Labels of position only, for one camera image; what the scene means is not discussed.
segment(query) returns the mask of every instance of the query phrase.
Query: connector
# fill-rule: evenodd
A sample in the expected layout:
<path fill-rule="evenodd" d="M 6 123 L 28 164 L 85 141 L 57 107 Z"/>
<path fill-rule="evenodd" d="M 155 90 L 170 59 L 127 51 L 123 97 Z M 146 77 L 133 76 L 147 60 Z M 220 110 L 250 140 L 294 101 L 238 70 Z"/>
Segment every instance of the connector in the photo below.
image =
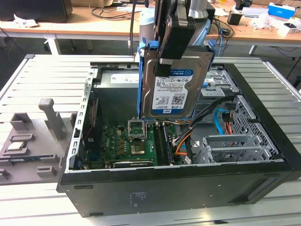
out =
<path fill-rule="evenodd" d="M 222 28 L 222 34 L 225 36 L 230 36 L 231 30 L 227 28 Z"/>
<path fill-rule="evenodd" d="M 225 109 L 226 110 L 236 110 L 236 104 L 232 104 L 232 103 L 225 103 Z"/>
<path fill-rule="evenodd" d="M 233 118 L 231 118 L 230 117 L 230 112 L 223 112 L 222 113 L 222 120 L 224 121 L 224 122 L 233 122 L 234 120 L 233 120 Z"/>

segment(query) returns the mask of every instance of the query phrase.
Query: orange cable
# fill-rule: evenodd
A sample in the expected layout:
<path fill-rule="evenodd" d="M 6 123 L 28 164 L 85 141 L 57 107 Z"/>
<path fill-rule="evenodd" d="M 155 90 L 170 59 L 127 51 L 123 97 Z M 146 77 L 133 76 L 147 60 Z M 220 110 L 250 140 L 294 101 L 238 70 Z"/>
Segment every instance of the orange cable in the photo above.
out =
<path fill-rule="evenodd" d="M 181 148 L 181 145 L 183 144 L 183 142 L 192 134 L 192 132 L 190 134 L 188 134 L 181 142 L 180 144 L 178 145 L 177 147 L 177 150 L 175 151 L 175 155 L 180 155 L 180 154 L 184 154 L 184 155 L 187 155 L 186 152 L 178 152 Z"/>

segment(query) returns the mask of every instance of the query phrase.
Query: paper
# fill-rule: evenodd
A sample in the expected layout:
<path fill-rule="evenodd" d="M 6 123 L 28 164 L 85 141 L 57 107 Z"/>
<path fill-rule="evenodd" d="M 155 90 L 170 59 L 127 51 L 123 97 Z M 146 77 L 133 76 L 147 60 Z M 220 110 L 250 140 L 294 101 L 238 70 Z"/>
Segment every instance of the paper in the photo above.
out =
<path fill-rule="evenodd" d="M 14 22 L 19 25 L 20 27 L 35 27 L 35 26 L 39 26 L 35 20 L 24 20 L 22 18 L 17 17 L 14 14 L 15 20 Z"/>
<path fill-rule="evenodd" d="M 223 8 L 215 8 L 215 16 L 227 16 L 228 13 Z"/>

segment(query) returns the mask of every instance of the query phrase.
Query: wooden desk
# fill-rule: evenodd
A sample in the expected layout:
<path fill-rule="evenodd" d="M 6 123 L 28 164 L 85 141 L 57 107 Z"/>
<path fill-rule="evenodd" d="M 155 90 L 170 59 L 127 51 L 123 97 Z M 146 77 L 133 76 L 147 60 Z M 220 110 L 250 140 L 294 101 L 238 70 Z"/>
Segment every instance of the wooden desk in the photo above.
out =
<path fill-rule="evenodd" d="M 226 12 L 229 12 L 232 6 L 235 4 L 233 0 L 228 0 L 225 3 L 216 3 L 212 4 L 213 7 L 223 8 Z M 262 8 L 266 6 L 255 5 L 254 8 Z M 228 17 L 219 17 L 220 21 L 227 23 Z M 279 35 L 277 33 L 277 29 L 272 27 L 271 30 L 265 29 L 257 29 L 255 30 L 252 26 L 249 25 L 251 21 L 250 18 L 242 17 L 239 25 L 230 25 L 234 30 L 234 36 L 229 40 L 229 44 L 236 45 L 254 45 L 249 52 L 252 54 L 256 46 L 287 46 L 287 47 L 301 47 L 301 33 L 288 34 L 285 37 Z M 212 25 L 208 38 L 216 39 L 218 37 L 217 27 Z"/>
<path fill-rule="evenodd" d="M 234 5 L 233 0 L 225 3 L 216 3 L 213 5 L 230 11 Z M 125 12 L 112 11 L 104 13 L 103 16 L 116 16 Z M 134 21 L 134 40 L 139 40 L 139 13 L 135 14 Z M 227 17 L 219 17 L 227 23 Z M 229 44 L 235 45 L 254 45 L 255 46 L 284 46 L 284 47 L 301 47 L 301 33 L 289 34 L 281 37 L 277 34 L 275 28 L 254 30 L 249 25 L 250 19 L 241 18 L 239 26 L 233 26 L 235 35 L 229 40 Z M 60 54 L 57 39 L 84 39 L 84 40 L 128 40 L 130 30 L 130 20 L 109 21 L 93 16 L 88 7 L 74 7 L 72 16 L 67 23 L 39 23 L 36 28 L 19 28 L 13 22 L 0 22 L 0 27 L 4 29 L 11 37 L 29 37 L 45 38 L 48 40 L 52 54 Z M 215 25 L 207 38 L 217 39 L 218 32 Z"/>
<path fill-rule="evenodd" d="M 103 13 L 102 16 L 117 16 L 127 12 L 112 11 Z M 95 17 L 91 14 L 89 7 L 75 7 L 68 23 L 52 24 L 49 33 L 53 34 L 84 34 L 84 35 L 101 35 L 102 39 L 116 40 L 116 36 L 125 36 L 122 40 L 127 40 L 130 31 L 131 15 L 127 15 L 123 21 L 105 20 Z M 139 36 L 139 13 L 135 13 L 133 35 Z"/>

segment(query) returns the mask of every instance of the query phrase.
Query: box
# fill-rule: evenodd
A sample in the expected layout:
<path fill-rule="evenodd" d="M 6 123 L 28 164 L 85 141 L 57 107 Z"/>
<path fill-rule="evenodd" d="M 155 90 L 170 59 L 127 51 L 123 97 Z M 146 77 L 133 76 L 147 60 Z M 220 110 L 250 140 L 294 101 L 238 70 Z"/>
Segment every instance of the box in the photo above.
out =
<path fill-rule="evenodd" d="M 105 7 L 110 6 L 113 3 L 113 0 L 71 0 L 72 6 L 89 6 L 93 3 L 92 7 Z"/>
<path fill-rule="evenodd" d="M 286 19 L 291 18 L 295 14 L 295 8 L 282 4 L 270 3 L 268 6 L 269 15 L 279 16 Z"/>
<path fill-rule="evenodd" d="M 280 34 L 283 37 L 285 37 L 287 34 L 298 32 L 300 32 L 300 30 L 292 23 L 284 23 L 278 29 L 278 34 Z"/>
<path fill-rule="evenodd" d="M 253 0 L 254 5 L 268 6 L 270 3 L 279 3 L 292 7 L 301 7 L 301 0 Z"/>

